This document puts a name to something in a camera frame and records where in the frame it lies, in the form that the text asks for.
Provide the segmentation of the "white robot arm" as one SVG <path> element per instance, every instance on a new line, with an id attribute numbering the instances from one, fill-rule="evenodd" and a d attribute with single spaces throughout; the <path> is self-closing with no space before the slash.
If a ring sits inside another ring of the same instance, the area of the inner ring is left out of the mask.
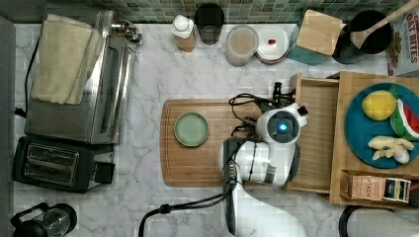
<path id="1" fill-rule="evenodd" d="M 281 187 L 292 178 L 299 159 L 297 140 L 308 111 L 293 103 L 263 113 L 256 123 L 258 139 L 230 137 L 218 151 L 227 229 L 234 237 L 306 237 L 290 213 L 262 202 L 245 189 L 247 182 Z"/>

